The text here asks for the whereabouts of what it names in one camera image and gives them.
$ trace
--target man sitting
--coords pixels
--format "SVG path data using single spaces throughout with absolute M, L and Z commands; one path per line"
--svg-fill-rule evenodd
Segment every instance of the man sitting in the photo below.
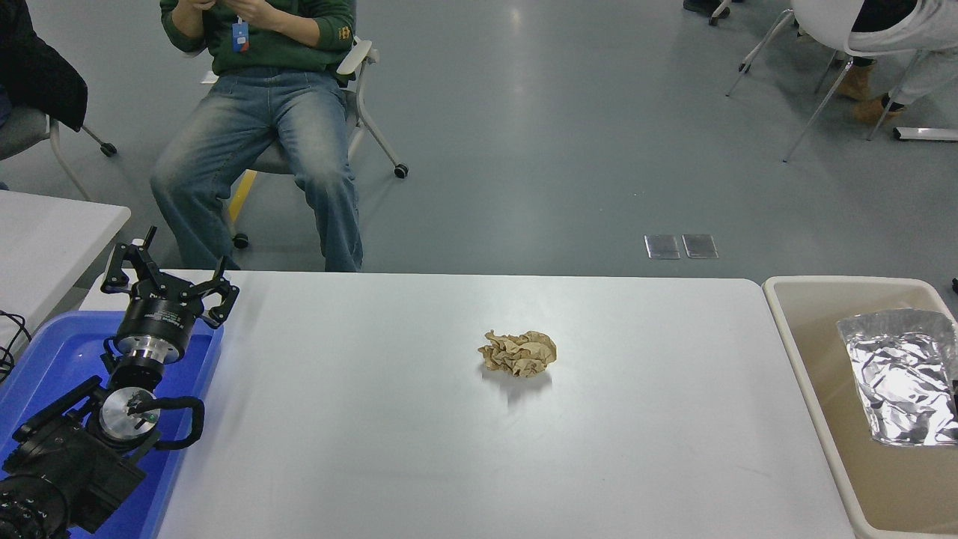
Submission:
M 150 178 L 184 265 L 211 269 L 230 255 L 222 201 L 278 137 L 315 213 L 326 271 L 359 271 L 346 100 L 335 77 L 353 44 L 349 0 L 160 0 L 160 8 L 172 44 L 205 46 L 219 75 Z

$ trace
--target crumpled brown paper ball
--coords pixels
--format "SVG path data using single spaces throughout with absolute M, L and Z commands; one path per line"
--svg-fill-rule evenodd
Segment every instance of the crumpled brown paper ball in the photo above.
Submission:
M 479 351 L 489 370 L 501 369 L 513 376 L 532 378 L 556 360 L 556 344 L 548 335 L 538 331 L 527 331 L 518 337 L 499 337 L 490 330 L 486 339 L 491 344 L 479 348 Z

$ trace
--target gray floor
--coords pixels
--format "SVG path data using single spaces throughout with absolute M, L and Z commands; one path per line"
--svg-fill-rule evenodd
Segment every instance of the gray floor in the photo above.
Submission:
M 958 274 L 958 146 L 872 142 L 834 102 L 792 162 L 781 157 L 817 99 L 829 52 L 784 35 L 732 98 L 741 57 L 786 2 L 747 0 L 717 28 L 678 0 L 362 2 L 358 34 L 382 53 L 367 103 L 411 174 L 372 139 L 353 166 L 366 271 L 744 277 Z M 206 88 L 209 57 L 167 42 L 156 2 L 31 2 L 38 33 L 90 87 L 83 135 L 64 147 L 94 197 L 126 205 L 127 237 L 160 225 L 148 173 Z M 880 61 L 876 93 L 903 58 Z M 897 125 L 958 128 L 954 88 Z M 0 163 L 18 191 L 76 198 L 40 145 Z M 250 270 L 319 270 L 310 211 L 288 177 L 264 176 L 241 217 Z M 645 234 L 705 233 L 720 258 L 653 261 Z

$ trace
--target white pants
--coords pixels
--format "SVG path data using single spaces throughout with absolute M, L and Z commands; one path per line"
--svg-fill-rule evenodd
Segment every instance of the white pants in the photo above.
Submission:
M 958 77 L 958 0 L 918 0 L 915 10 L 895 26 L 852 32 L 848 44 L 863 57 L 901 49 L 927 51 L 895 97 L 895 103 L 910 105 Z

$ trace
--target crumpled aluminum foil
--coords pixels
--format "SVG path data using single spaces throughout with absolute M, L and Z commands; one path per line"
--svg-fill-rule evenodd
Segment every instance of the crumpled aluminum foil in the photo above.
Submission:
M 872 438 L 893 446 L 958 445 L 958 338 L 950 318 L 893 309 L 839 320 Z

